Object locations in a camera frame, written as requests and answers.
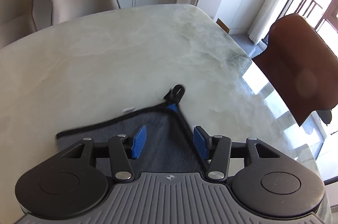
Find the grey and blue towel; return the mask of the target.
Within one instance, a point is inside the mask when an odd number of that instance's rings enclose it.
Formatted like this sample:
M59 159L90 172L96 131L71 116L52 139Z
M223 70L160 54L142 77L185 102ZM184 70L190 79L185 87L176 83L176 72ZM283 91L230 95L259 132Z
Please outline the grey and blue towel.
M85 137L92 138L94 143L103 143L118 134L130 135L145 126L147 135L142 152L138 159L129 161L136 176L141 172L204 173L208 163L200 157L192 130L179 107L184 92L185 88L178 84L156 106L60 132L56 135L57 148L62 151Z

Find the grey chair left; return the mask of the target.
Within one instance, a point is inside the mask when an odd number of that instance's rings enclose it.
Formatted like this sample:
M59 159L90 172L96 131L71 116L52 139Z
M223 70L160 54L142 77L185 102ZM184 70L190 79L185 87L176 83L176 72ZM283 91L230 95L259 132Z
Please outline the grey chair left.
M1 0L1 48L37 31L34 0Z

